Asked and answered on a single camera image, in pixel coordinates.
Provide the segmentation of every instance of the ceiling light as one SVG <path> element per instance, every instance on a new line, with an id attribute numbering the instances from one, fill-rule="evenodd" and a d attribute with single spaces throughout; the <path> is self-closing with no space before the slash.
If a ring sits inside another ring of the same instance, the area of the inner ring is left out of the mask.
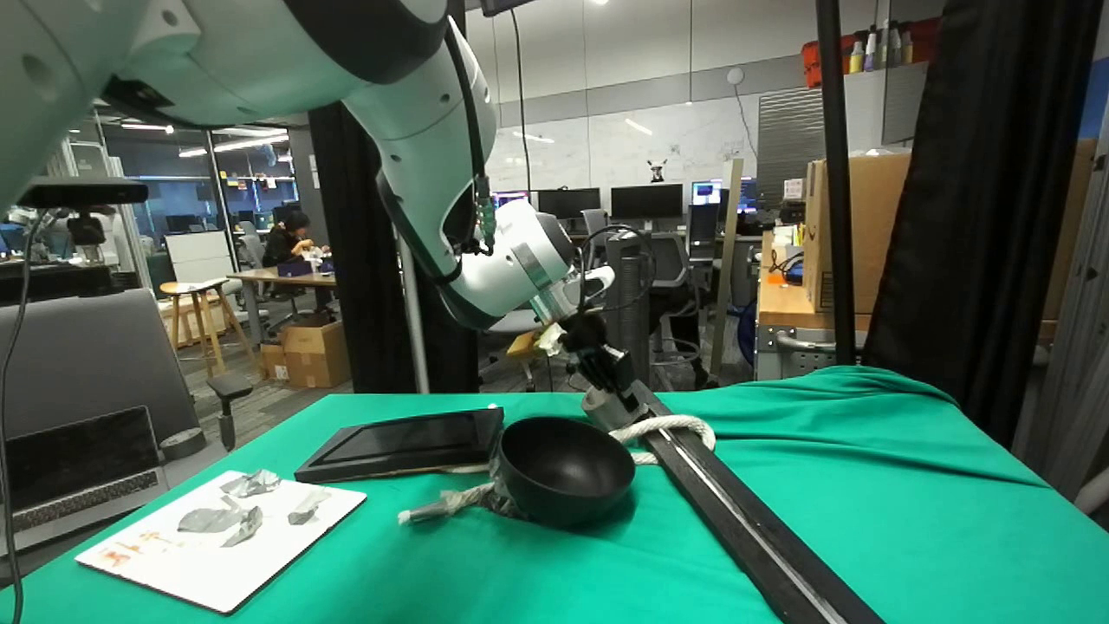
<path id="1" fill-rule="evenodd" d="M 161 132 L 161 135 L 174 135 L 176 132 L 174 125 L 141 125 L 141 123 L 126 123 L 123 127 L 126 132 Z"/>
<path id="2" fill-rule="evenodd" d="M 643 135 L 656 135 L 650 125 L 625 119 L 629 127 L 643 132 Z"/>
<path id="3" fill-rule="evenodd" d="M 277 146 L 288 142 L 288 132 L 280 135 L 262 135 L 262 139 L 242 139 L 242 142 L 218 142 L 213 152 L 241 152 L 241 148 L 258 148 L 258 146 Z M 181 160 L 202 160 L 207 148 L 181 148 Z"/>

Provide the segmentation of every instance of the table leg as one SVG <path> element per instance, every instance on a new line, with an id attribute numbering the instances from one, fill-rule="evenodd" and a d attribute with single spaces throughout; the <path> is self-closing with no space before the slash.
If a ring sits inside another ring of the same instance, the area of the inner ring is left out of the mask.
<path id="1" fill-rule="evenodd" d="M 247 330 L 250 330 L 250 345 L 262 346 L 263 345 L 263 323 L 258 311 L 258 285 L 242 280 L 242 300 L 247 300 Z"/>

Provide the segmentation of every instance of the computer monitor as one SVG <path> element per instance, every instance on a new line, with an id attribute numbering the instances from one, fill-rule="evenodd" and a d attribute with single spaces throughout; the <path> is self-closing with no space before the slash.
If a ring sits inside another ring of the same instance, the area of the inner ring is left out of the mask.
<path id="1" fill-rule="evenodd" d="M 600 208 L 600 187 L 545 187 L 537 204 L 560 220 L 582 220 L 582 208 Z"/>
<path id="2" fill-rule="evenodd" d="M 723 204 L 723 194 L 729 194 L 729 187 L 718 182 L 689 182 L 689 208 Z"/>
<path id="3" fill-rule="evenodd" d="M 615 220 L 616 221 L 679 221 L 684 184 L 650 184 L 650 187 L 615 187 Z"/>

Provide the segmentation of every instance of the desk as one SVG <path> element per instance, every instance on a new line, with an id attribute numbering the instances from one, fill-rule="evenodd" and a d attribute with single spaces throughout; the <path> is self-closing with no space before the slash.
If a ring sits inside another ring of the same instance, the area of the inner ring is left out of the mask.
<path id="1" fill-rule="evenodd" d="M 241 271 L 236 276 L 247 285 L 242 288 L 242 296 L 247 296 L 247 327 L 250 327 L 250 341 L 252 345 L 263 341 L 258 288 L 263 288 L 263 285 L 315 288 L 315 304 L 321 304 L 321 288 L 337 288 L 337 273 L 277 273 L 277 268 Z"/>
<path id="2" fill-rule="evenodd" d="M 887 622 L 1109 622 L 1109 534 L 971 428 L 928 386 L 877 369 L 662 394 L 723 438 L 718 453 Z M 330 394 L 170 495 L 227 468 L 293 476 L 363 421 L 498 402 L 509 421 L 579 414 L 579 394 Z M 367 503 L 233 618 L 81 570 L 29 578 L 29 622 L 772 622 L 662 468 L 634 512 L 563 534 L 486 509 L 438 527 L 397 512 L 463 476 L 351 481 Z"/>

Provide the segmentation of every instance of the black cable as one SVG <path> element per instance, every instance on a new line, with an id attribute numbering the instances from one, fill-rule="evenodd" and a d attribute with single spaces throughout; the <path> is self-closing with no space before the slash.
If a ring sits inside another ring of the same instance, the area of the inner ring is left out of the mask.
<path id="1" fill-rule="evenodd" d="M 522 21 L 516 10 L 509 10 L 512 16 L 512 37 L 516 37 L 516 103 L 522 103 L 522 146 L 525 146 L 525 194 L 531 199 L 531 146 L 527 146 L 527 103 L 525 103 L 525 51 L 522 51 Z"/>
<path id="2" fill-rule="evenodd" d="M 32 233 L 24 235 L 24 268 L 22 268 L 22 303 L 13 311 L 13 327 L 10 327 L 10 345 L 4 354 L 4 370 L 0 370 L 0 498 L 4 498 L 4 548 L 6 548 L 6 577 L 10 577 L 10 622 L 22 624 L 24 622 L 24 564 L 22 554 L 13 548 L 13 498 L 10 498 L 10 465 L 6 465 L 6 417 L 10 417 L 10 363 L 13 363 L 13 350 L 17 341 L 24 334 L 24 318 L 29 318 L 29 300 L 32 300 L 32 245 L 37 235 L 41 216 L 35 220 Z"/>

